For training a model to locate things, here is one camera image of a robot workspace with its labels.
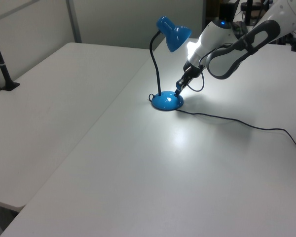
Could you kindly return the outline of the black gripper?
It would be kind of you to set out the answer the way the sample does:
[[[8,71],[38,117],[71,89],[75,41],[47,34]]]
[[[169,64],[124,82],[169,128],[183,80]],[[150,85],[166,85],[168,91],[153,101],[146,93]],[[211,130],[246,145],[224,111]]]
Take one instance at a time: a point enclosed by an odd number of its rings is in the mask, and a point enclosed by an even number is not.
[[[184,75],[176,82],[175,96],[179,96],[193,78],[197,78],[203,71],[203,66],[194,66],[188,60],[183,66]]]

